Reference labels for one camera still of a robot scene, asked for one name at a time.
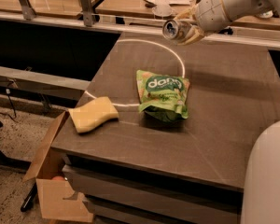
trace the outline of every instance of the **cardboard flap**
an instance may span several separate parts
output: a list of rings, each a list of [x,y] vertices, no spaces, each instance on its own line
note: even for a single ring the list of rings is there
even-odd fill
[[[56,137],[57,133],[59,130],[62,128],[64,125],[66,119],[68,118],[68,113],[67,112],[62,112],[61,115],[59,115],[49,126],[48,131],[40,143],[35,157],[32,160],[30,167],[26,173],[26,175],[23,178],[23,181],[30,180],[32,178],[35,178],[38,176],[39,171],[45,161],[45,158],[48,155],[49,148],[51,143],[53,142],[54,138]]]
[[[82,202],[84,195],[67,181],[37,179],[36,183],[43,218],[92,223],[93,213]]]

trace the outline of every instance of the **cardboard box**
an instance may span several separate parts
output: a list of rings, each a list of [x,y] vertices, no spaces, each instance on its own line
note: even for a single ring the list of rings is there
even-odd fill
[[[63,175],[63,157],[50,148],[51,143],[68,118],[63,112],[49,126],[23,181],[35,178],[42,218],[93,222],[84,203],[84,194],[74,191],[67,181],[51,180]]]

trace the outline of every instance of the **cable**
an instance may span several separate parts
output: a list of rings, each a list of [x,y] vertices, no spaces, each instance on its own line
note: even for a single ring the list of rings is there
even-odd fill
[[[8,113],[3,113],[3,112],[0,112],[0,115],[3,115],[3,116],[9,116],[10,117],[10,119],[12,120],[12,121],[14,121],[14,122],[16,122],[17,123],[17,121],[14,119],[14,118],[12,118]]]
[[[15,115],[14,118],[16,118],[17,117],[17,113],[16,113],[15,106],[13,105],[13,103],[12,103],[12,101],[10,99],[10,89],[9,88],[7,88],[7,97],[8,97],[8,100],[9,100],[10,104],[11,104],[11,107],[13,109],[13,114]]]

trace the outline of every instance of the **speckled floor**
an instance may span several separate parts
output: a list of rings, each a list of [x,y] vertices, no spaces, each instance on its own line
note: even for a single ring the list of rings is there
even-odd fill
[[[14,97],[11,97],[11,100],[16,108],[16,122],[9,116],[0,114],[0,121],[3,122],[3,127],[0,128],[0,150],[10,158],[31,161],[49,124],[66,108],[53,105],[47,114],[43,114],[44,107],[41,102]],[[0,112],[14,117],[7,96],[2,94]],[[49,223],[49,220],[41,217],[37,198],[31,210],[21,212],[23,200],[34,184],[33,180],[23,183],[23,176],[24,172],[20,170],[0,165],[0,224]]]

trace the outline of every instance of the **black cable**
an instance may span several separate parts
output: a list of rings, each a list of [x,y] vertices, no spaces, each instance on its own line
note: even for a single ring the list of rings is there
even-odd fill
[[[8,113],[3,113],[3,112],[0,112],[0,115],[3,115],[3,116],[9,116],[10,119],[14,122],[17,122],[14,118],[12,118]]]
[[[13,114],[15,115],[14,118],[16,118],[16,117],[17,117],[17,113],[16,113],[15,106],[13,105],[13,103],[12,103],[12,101],[11,101],[11,99],[10,99],[10,95],[9,95],[9,94],[7,95],[7,97],[8,97],[8,100],[10,101],[11,106],[12,106]]]

